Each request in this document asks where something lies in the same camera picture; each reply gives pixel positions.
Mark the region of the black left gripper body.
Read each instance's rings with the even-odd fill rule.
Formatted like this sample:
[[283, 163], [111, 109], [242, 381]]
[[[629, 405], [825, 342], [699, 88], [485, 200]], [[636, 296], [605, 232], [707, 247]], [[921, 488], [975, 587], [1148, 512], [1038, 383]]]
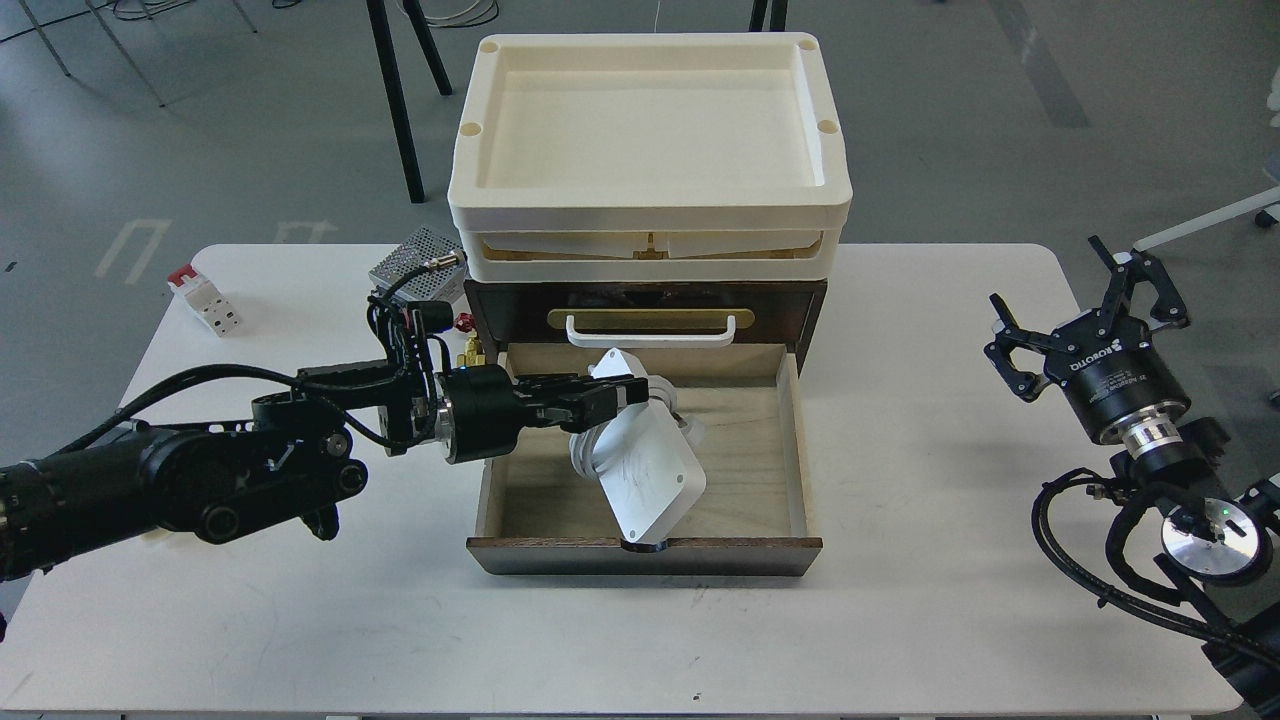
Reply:
[[444, 405], [436, 437], [451, 464], [511, 454], [522, 428], [521, 405], [499, 365], [461, 366], [440, 377]]

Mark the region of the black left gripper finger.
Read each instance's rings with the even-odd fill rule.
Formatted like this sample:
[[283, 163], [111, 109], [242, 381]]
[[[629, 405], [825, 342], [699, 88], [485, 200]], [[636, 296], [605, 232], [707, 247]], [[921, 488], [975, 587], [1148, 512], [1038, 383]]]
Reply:
[[571, 396], [596, 389], [621, 392], [621, 404], [640, 404], [650, 397], [648, 379], [643, 375], [576, 375], [573, 373], [526, 374], [515, 378], [515, 389], [522, 396], [545, 402], [567, 402]]
[[516, 402], [521, 427], [558, 427], [567, 433], [584, 433], [608, 423], [631, 405], [625, 395], [518, 396]]

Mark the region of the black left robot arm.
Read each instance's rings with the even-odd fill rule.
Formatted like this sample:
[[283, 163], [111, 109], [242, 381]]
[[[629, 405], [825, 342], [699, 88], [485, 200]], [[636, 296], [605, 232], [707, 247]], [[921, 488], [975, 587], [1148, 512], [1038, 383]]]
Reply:
[[[155, 529], [224, 544], [293, 518], [320, 541], [339, 530], [337, 506], [358, 495], [362, 436], [396, 456], [438, 442], [452, 464], [511, 454], [526, 428], [582, 433], [649, 400], [623, 373], [509, 375], [502, 366], [433, 363], [452, 328], [448, 302], [399, 290], [463, 263], [453, 251], [403, 273], [367, 299], [384, 357], [284, 375], [242, 364], [195, 366], [161, 380], [47, 457], [3, 469], [3, 579], [28, 577]], [[138, 413], [212, 380], [283, 384], [246, 421], [155, 425]]]

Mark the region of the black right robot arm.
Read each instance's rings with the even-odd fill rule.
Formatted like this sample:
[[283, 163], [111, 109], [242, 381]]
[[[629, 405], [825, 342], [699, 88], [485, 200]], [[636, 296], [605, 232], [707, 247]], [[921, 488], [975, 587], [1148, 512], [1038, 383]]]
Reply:
[[[1228, 434], [1211, 416], [1185, 420], [1192, 401], [1158, 355], [1156, 332], [1188, 325], [1187, 305], [1164, 264], [1133, 249], [1091, 247], [1108, 270], [1097, 307], [1052, 331], [1020, 327], [992, 295], [997, 319], [984, 354], [1005, 384], [1032, 402], [1055, 386], [1088, 438], [1115, 445], [1111, 477], [1085, 468], [1042, 486], [1030, 511], [1041, 551], [1100, 606], [1202, 641], [1216, 673], [1260, 717], [1277, 716], [1277, 606], [1242, 623], [1208, 596], [1211, 585], [1258, 580], [1274, 560], [1277, 482], [1230, 495], [1216, 473]], [[1112, 585], [1059, 543], [1050, 505], [1082, 487], [1116, 505], [1103, 555]]]

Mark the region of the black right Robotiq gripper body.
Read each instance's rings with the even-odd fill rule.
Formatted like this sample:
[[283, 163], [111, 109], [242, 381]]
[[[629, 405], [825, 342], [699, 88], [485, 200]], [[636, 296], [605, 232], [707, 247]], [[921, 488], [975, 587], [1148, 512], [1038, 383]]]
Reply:
[[1050, 355], [1050, 379], [1062, 388], [1092, 442], [1117, 445], [1120, 427], [1146, 409], [1174, 420], [1190, 409], [1189, 395], [1155, 350], [1142, 319], [1117, 316], [1101, 333], [1100, 315], [1083, 313], [1053, 333], [1076, 350]]

